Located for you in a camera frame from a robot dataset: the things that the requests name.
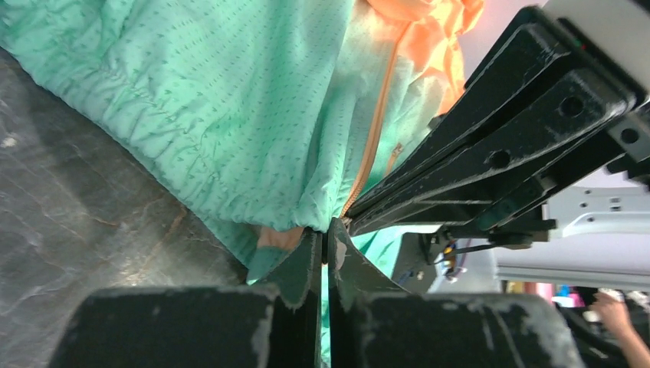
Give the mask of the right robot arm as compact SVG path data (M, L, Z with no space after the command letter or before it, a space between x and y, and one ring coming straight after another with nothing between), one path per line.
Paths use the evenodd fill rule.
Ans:
M649 284L649 3L490 1L459 101L348 211L414 291Z

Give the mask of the person hand in background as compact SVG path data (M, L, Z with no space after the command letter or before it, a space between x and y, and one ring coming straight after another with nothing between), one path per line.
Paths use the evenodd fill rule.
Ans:
M635 329L629 317L629 310L625 303L611 294L601 291L595 294L596 300L591 304L600 321L618 340L630 338Z

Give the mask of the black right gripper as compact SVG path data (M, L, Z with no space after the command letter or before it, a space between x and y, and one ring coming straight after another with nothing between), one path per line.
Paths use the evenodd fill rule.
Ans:
M629 86L580 68L584 51ZM506 225L580 181L583 156L618 156L604 133L617 118L608 134L627 160L608 170L649 186L649 2L522 8L438 127L350 206L350 233Z

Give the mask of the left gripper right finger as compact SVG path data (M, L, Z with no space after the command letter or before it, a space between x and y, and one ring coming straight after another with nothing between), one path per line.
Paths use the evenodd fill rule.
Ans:
M529 294L411 294L327 233L334 367L581 367L564 319Z

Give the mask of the jacket zipper slider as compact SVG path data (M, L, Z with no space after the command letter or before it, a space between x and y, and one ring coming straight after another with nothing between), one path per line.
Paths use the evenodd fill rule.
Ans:
M352 222L352 219L348 215L341 215L340 219L341 219L343 225L346 228L349 228L349 226L350 226L350 224Z

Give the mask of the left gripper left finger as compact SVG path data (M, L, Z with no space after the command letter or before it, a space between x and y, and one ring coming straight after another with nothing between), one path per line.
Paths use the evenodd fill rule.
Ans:
M323 236L252 285L120 287L76 309L52 367L319 367Z

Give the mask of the green and orange jacket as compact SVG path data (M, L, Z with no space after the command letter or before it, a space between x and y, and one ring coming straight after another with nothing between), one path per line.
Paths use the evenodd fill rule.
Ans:
M264 277L464 93L482 1L3 1L1 46Z

